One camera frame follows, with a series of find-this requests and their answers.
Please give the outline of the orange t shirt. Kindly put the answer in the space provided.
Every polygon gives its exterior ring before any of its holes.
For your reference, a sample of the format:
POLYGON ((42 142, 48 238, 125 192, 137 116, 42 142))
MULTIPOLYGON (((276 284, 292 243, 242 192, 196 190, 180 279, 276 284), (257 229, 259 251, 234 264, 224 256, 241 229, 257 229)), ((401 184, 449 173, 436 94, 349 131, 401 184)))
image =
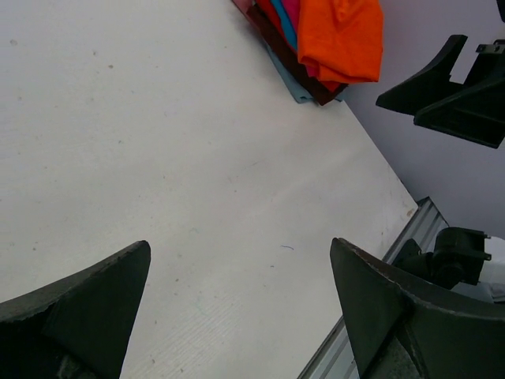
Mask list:
POLYGON ((297 59, 319 81, 377 82, 383 55, 378 1, 300 2, 297 59))

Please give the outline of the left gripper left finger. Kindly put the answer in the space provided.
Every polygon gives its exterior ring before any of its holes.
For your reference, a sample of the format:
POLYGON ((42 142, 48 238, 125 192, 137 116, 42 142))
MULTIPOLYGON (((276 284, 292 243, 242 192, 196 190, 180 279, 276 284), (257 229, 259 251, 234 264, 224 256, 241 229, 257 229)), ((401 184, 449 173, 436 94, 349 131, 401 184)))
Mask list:
POLYGON ((151 263, 146 241, 1 304, 3 378, 118 378, 151 263))

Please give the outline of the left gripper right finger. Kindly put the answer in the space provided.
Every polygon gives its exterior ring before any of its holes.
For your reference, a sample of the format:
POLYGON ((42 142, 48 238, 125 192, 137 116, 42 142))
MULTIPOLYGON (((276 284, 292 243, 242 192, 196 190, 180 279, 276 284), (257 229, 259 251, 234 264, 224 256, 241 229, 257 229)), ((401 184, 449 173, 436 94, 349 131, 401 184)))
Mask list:
POLYGON ((362 311, 358 292, 383 290, 387 316, 351 326, 361 378, 502 378, 504 307, 438 287, 343 238, 330 251, 340 305, 362 311))

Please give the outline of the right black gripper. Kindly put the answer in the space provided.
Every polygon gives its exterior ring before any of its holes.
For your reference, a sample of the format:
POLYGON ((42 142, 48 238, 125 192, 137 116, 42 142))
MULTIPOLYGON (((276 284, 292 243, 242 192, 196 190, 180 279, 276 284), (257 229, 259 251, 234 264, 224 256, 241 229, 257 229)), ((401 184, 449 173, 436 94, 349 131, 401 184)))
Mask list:
POLYGON ((376 106, 415 115, 416 126, 498 148, 504 140, 504 39, 478 45, 460 84, 451 81, 451 71, 467 39, 450 36, 427 66, 379 95, 376 106))

